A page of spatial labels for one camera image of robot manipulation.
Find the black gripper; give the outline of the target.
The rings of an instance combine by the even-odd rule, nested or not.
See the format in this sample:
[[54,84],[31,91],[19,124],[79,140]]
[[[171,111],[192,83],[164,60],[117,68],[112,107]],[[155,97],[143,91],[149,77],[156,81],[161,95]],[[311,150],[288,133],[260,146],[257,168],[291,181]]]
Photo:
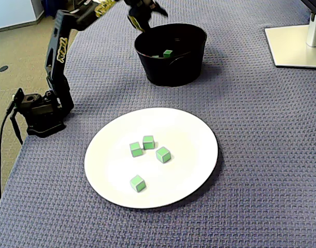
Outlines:
[[147,20],[134,16],[141,16],[145,14],[151,14],[151,12],[157,12],[165,17],[168,17],[168,13],[162,8],[156,1],[140,1],[140,0],[124,0],[125,4],[130,6],[128,20],[132,26],[145,33],[151,29]]

